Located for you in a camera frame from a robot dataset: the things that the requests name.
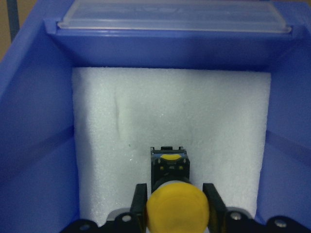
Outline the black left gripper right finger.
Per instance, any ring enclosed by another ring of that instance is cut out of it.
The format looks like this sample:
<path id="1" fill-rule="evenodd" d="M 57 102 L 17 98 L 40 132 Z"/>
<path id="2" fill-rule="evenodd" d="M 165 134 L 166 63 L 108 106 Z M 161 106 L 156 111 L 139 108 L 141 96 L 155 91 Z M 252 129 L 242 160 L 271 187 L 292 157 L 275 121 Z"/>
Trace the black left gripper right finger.
<path id="1" fill-rule="evenodd" d="M 226 214 L 226 206 L 212 183 L 203 183 L 203 192 L 209 204 L 209 231 L 222 231 Z"/>

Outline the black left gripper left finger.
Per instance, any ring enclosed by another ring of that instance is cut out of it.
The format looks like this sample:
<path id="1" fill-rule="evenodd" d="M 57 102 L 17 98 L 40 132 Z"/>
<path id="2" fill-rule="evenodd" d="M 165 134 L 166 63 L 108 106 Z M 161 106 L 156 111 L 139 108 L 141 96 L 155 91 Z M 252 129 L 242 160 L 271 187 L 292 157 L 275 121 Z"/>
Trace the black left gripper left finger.
<path id="1" fill-rule="evenodd" d="M 147 184 L 139 183 L 135 187 L 130 212 L 136 216 L 141 231 L 147 229 L 146 223 Z"/>

